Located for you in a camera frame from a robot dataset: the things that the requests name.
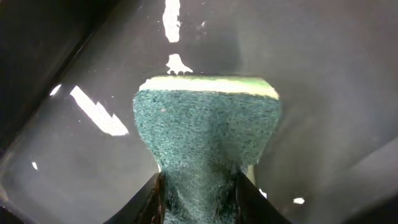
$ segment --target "yellow sponge layer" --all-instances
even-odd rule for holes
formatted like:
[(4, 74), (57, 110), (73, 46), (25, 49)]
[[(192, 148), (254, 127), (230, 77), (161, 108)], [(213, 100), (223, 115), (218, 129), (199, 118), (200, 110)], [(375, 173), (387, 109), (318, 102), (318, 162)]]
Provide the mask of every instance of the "yellow sponge layer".
[(265, 80), (248, 77), (159, 76), (148, 79), (139, 90), (216, 91), (279, 99), (278, 93)]

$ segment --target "glossy surface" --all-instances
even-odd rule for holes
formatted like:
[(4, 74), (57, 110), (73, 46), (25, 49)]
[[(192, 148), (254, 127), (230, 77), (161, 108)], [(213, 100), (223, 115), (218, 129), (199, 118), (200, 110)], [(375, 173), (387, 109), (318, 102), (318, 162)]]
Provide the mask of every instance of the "glossy surface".
[(263, 77), (275, 86), (284, 117), (259, 161), (257, 186), (295, 223), (322, 213), (309, 207), (296, 216), (295, 198), (328, 189), (367, 197), (369, 182), (350, 194), (330, 182), (397, 137), (396, 1), (181, 0), (178, 38), (165, 35), (166, 3), (178, 5), (121, 1), (82, 48), (4, 156), (8, 207), (40, 223), (114, 215), (157, 172), (132, 98), (146, 78), (175, 71)]
[(148, 182), (104, 224), (163, 224), (165, 207), (164, 181), (159, 174), (154, 174)]
[(0, 2), (0, 154), (38, 107), (105, 2)]

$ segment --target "green scouring pad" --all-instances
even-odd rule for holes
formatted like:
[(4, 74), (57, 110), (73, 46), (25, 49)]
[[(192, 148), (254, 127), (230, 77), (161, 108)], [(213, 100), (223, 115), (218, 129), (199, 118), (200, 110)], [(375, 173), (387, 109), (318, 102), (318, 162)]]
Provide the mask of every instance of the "green scouring pad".
[(165, 177), (164, 223), (232, 224), (235, 175), (257, 162), (278, 123), (273, 87), (261, 78), (154, 77), (134, 113)]

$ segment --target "dark gray surface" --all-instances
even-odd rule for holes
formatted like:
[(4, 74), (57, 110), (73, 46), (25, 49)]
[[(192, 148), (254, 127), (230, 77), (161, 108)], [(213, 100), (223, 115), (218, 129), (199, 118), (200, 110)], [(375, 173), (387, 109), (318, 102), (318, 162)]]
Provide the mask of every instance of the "dark gray surface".
[[(4, 157), (7, 206), (40, 223), (99, 223), (115, 214), (157, 171), (131, 100), (146, 78), (166, 73), (169, 54), (196, 74), (258, 76), (276, 87), (284, 117), (256, 169), (257, 186), (289, 218), (297, 218), (293, 198), (327, 192), (397, 136), (397, 1), (180, 2), (174, 44), (164, 35), (164, 1), (125, 0), (112, 10)], [(100, 131), (70, 96), (76, 85), (129, 135)], [(312, 212), (319, 211), (304, 211), (297, 223)]]
[[(398, 194), (398, 138), (386, 144), (341, 175), (332, 178), (318, 191), (310, 192), (303, 205), (290, 206), (289, 218), (306, 223), (345, 222), (383, 205)], [(397, 223), (396, 212), (377, 214), (359, 223)]]
[(106, 0), (0, 2), (0, 154)]

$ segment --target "white spot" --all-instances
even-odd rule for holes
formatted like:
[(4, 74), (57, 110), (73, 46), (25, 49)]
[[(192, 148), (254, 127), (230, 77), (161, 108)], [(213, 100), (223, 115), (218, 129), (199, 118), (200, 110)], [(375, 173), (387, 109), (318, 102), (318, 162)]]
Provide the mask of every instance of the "white spot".
[(304, 202), (305, 202), (304, 198), (295, 198), (295, 199), (293, 199), (293, 203), (296, 203), (296, 204), (299, 204), (299, 205), (304, 204)]
[(33, 166), (33, 168), (34, 168), (35, 170), (38, 170), (38, 169), (37, 169), (37, 164), (36, 164), (36, 162), (32, 162), (32, 166)]
[(125, 125), (123, 125), (115, 114), (111, 116), (99, 102), (94, 104), (94, 102), (78, 86), (70, 92), (70, 95), (74, 97), (77, 105), (102, 132), (112, 136), (123, 136), (129, 134)]
[(179, 0), (165, 0), (166, 7), (163, 13), (163, 26), (165, 35), (170, 43), (177, 43), (180, 40), (181, 22), (178, 20), (180, 15)]
[(176, 75), (178, 75), (179, 72), (182, 72), (183, 74), (185, 72), (193, 72), (191, 68), (188, 68), (182, 63), (179, 54), (169, 55), (169, 62), (167, 62), (166, 66), (170, 68), (167, 71), (167, 74), (174, 72)]
[(60, 88), (61, 88), (61, 84), (57, 85), (54, 89), (52, 89), (50, 96), (55, 95)]
[(263, 192), (261, 189), (260, 189), (260, 193), (262, 194), (262, 196), (264, 196), (265, 198), (267, 198), (267, 193)]

